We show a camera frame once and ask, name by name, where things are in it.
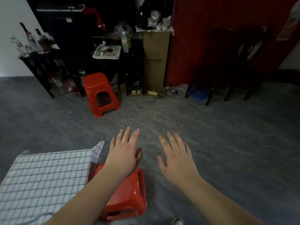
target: gray cable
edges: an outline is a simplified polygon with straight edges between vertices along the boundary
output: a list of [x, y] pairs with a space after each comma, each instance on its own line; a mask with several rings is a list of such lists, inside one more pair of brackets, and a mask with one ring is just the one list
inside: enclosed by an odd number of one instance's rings
[[44, 212], [44, 213], [42, 213], [42, 214], [39, 214], [39, 215], [38, 215], [35, 219], [33, 219], [33, 220], [30, 220], [30, 221], [25, 222], [25, 223], [18, 223], [18, 224], [15, 224], [15, 225], [28, 225], [28, 224], [31, 224], [31, 223], [37, 221], [40, 217], [45, 216], [45, 215], [54, 215], [54, 213], [53, 213], [53, 212]]

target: person's left hand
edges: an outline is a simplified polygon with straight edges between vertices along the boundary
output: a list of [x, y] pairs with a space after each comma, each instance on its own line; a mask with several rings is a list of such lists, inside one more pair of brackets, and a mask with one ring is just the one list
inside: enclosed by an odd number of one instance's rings
[[131, 138], [129, 138], [130, 127], [127, 127], [125, 133], [121, 129], [117, 139], [112, 138], [110, 152], [108, 153], [104, 167], [113, 172], [123, 174], [124, 178], [130, 176], [142, 159], [142, 148], [135, 149], [139, 133], [140, 130], [137, 129]]

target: stool opening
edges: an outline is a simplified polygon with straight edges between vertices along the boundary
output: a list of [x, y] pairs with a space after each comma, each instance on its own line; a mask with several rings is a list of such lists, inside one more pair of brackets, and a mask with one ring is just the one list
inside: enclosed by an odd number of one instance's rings
[[120, 211], [115, 211], [115, 212], [108, 212], [107, 216], [116, 216], [120, 214], [125, 214], [125, 213], [132, 213], [133, 211], [131, 209], [124, 209]]
[[102, 91], [97, 94], [97, 102], [98, 102], [98, 106], [102, 107], [111, 104], [112, 100], [110, 98], [110, 95], [107, 92]]
[[139, 188], [140, 188], [140, 195], [142, 195], [142, 177], [141, 177], [141, 174], [140, 172], [138, 172], [138, 176], [139, 176]]

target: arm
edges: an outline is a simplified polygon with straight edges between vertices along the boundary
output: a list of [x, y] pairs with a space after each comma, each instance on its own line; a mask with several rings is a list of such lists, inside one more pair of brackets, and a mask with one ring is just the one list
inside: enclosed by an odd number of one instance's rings
[[168, 137], [171, 146], [159, 137], [167, 156], [167, 164], [158, 156], [159, 167], [167, 180], [192, 201], [209, 224], [264, 224], [201, 178], [189, 146], [178, 134], [173, 137], [168, 133]]
[[111, 196], [142, 158], [141, 148], [135, 150], [140, 130], [137, 129], [130, 139], [130, 128], [124, 136], [123, 132], [120, 131], [117, 140], [112, 139], [110, 152], [100, 172], [45, 225], [92, 225], [96, 222]]

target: decorative square pattern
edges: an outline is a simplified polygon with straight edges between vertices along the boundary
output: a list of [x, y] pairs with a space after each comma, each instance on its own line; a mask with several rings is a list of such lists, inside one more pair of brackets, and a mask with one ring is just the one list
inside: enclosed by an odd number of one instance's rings
[[19, 155], [0, 185], [0, 224], [15, 225], [36, 219], [43, 224], [87, 182], [91, 162], [104, 142], [93, 149]]

